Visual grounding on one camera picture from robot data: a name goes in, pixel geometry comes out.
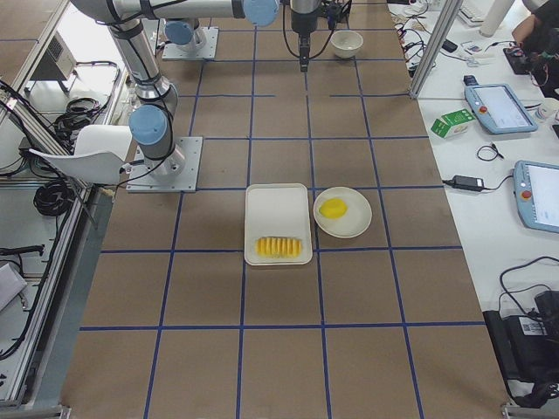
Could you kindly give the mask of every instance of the round plate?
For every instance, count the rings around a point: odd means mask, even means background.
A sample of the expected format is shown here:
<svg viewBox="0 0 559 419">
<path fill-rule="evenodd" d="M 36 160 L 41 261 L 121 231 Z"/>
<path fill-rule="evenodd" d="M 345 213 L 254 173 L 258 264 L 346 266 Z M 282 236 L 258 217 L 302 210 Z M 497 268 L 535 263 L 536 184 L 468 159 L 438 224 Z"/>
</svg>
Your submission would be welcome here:
<svg viewBox="0 0 559 419">
<path fill-rule="evenodd" d="M 348 205 L 348 210 L 340 218 L 326 218 L 319 212 L 322 204 L 332 198 L 340 198 Z M 354 189 L 342 186 L 326 189 L 318 195 L 314 201 L 313 214 L 321 229 L 338 238 L 359 236 L 368 229 L 373 217 L 367 198 Z"/>
</svg>

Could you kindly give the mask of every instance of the green box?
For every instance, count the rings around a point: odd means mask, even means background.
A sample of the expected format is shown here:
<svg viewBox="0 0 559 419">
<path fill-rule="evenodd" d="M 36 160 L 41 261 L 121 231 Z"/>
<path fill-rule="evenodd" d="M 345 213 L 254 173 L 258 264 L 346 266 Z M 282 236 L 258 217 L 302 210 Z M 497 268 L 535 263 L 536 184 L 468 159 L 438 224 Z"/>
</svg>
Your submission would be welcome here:
<svg viewBox="0 0 559 419">
<path fill-rule="evenodd" d="M 446 113 L 433 122 L 431 131 L 442 138 L 447 138 L 456 134 L 464 133 L 470 122 L 475 120 L 467 109 L 460 109 L 456 112 Z"/>
</svg>

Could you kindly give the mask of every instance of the sliced yellow food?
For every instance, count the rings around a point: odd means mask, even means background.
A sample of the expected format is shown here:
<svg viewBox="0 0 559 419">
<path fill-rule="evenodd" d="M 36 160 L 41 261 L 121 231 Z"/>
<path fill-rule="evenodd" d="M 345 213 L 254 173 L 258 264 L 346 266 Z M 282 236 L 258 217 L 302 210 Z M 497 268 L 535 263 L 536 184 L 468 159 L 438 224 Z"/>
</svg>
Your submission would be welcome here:
<svg viewBox="0 0 559 419">
<path fill-rule="evenodd" d="M 340 198 L 328 199 L 318 211 L 326 218 L 340 218 L 348 210 L 348 205 Z"/>
<path fill-rule="evenodd" d="M 298 238 L 261 237 L 256 241 L 256 252 L 263 258 L 296 258 L 302 250 Z"/>
</svg>

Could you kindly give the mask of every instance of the adapter label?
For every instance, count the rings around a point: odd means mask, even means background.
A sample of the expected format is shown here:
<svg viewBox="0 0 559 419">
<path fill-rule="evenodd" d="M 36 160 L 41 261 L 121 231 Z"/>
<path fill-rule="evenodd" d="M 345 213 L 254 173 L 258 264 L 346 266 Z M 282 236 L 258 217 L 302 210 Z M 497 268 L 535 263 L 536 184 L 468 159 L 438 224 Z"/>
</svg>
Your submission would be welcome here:
<svg viewBox="0 0 559 419">
<path fill-rule="evenodd" d="M 543 323 L 528 319 L 526 317 L 520 317 L 522 331 L 526 336 L 547 336 L 548 332 L 545 330 Z"/>
</svg>

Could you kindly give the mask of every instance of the blue joint cap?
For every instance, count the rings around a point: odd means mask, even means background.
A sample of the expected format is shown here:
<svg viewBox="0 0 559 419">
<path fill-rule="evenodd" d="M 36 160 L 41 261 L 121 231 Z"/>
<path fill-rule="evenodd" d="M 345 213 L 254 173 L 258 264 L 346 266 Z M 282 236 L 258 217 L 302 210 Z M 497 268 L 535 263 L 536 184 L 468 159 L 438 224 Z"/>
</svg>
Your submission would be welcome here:
<svg viewBox="0 0 559 419">
<path fill-rule="evenodd" d="M 243 0 L 245 16 L 257 26 L 268 26 L 276 19 L 280 0 Z"/>
<path fill-rule="evenodd" d="M 143 105 L 132 112 L 128 121 L 130 132 L 143 146 L 157 144 L 167 133 L 169 121 L 157 106 Z"/>
<path fill-rule="evenodd" d="M 173 44 L 186 45 L 194 37 L 192 26 L 181 20 L 170 20 L 165 25 L 165 36 Z"/>
</svg>

